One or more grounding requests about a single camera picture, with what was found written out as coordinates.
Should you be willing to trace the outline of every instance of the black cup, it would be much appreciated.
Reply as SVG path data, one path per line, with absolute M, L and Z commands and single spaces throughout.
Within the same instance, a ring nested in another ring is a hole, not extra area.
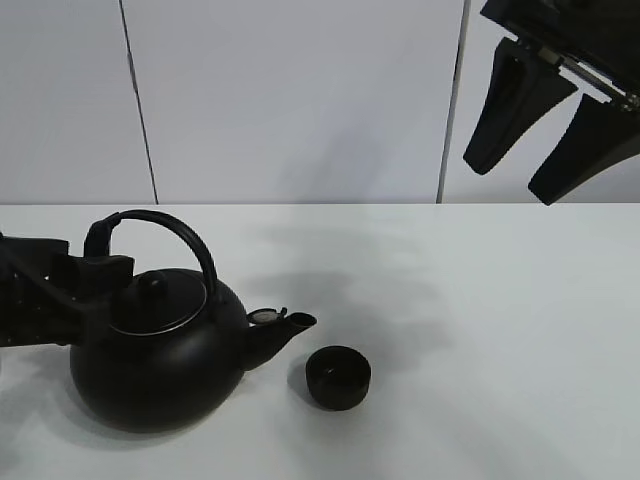
M 329 410 L 349 410 L 369 391 L 371 366 L 353 348 L 324 347 L 307 360 L 307 387 L 313 399 Z

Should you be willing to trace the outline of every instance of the robotic hand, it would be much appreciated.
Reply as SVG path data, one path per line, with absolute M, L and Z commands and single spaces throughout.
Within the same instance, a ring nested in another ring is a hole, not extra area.
M 78 344 L 108 328 L 110 294 L 131 281 L 133 259 L 68 250 L 64 240 L 0 233 L 0 347 Z
M 519 39 L 503 39 L 495 52 L 485 106 L 464 154 L 475 172 L 488 173 L 535 122 L 578 90 L 560 76 L 562 68 L 611 101 L 583 95 L 564 137 L 529 183 L 531 192 L 552 204 L 640 154 L 638 0 L 488 0 L 481 13 Z

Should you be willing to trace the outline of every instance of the kettle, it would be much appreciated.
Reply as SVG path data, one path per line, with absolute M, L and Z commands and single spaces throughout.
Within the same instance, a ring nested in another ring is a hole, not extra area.
M 202 271 L 171 268 L 133 276 L 133 259 L 109 251 L 111 233 L 124 219 L 171 230 Z M 38 240 L 0 235 L 0 272 L 4 263 L 5 272 L 14 272 L 5 277 L 22 282 L 0 302 L 0 346 L 71 344 L 71 374 L 80 397 L 117 428 L 161 431 L 203 417 L 229 396 L 244 372 L 316 324 L 313 316 L 286 309 L 247 314 L 218 279 L 200 237 L 166 213 L 130 210 L 94 223 L 83 257 L 61 252 L 59 240 Z M 30 258 L 37 261 L 30 264 Z M 7 292 L 6 285 L 0 273 L 0 292 Z M 31 294 L 27 301 L 11 298 L 16 291 Z M 40 304 L 25 307 L 29 301 Z M 11 321 L 18 317 L 21 327 Z

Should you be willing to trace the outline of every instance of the white table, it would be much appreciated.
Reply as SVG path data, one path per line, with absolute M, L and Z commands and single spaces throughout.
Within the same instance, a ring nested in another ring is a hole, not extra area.
M 5 234 L 67 238 L 117 207 L 1 207 Z M 6 349 L 3 479 L 639 478 L 640 205 L 166 207 L 245 301 L 319 324 L 188 431 L 136 436 L 86 415 L 67 352 Z M 129 222 L 139 270 L 195 267 Z M 365 403 L 315 408 L 327 344 L 373 365 Z

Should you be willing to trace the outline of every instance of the kettle body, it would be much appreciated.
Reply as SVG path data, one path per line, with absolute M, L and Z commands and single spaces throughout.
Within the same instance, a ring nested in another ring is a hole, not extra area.
M 245 372 L 249 328 L 238 297 L 218 285 L 215 322 L 201 310 L 166 331 L 111 328 L 95 343 L 73 345 L 71 375 L 84 403 L 108 424 L 144 432 L 178 428 L 217 408 Z
M 245 371 L 316 323 L 304 313 L 286 316 L 286 309 L 261 309 L 252 321 L 217 278 L 195 232 L 161 212 L 133 210 L 96 222 L 85 241 L 86 258 L 109 255 L 111 230 L 123 218 L 159 223 L 177 233 L 202 272 L 164 269 L 133 277 L 110 297 L 104 332 L 71 346 L 78 393 L 106 423 L 135 432 L 192 423 L 217 408 Z

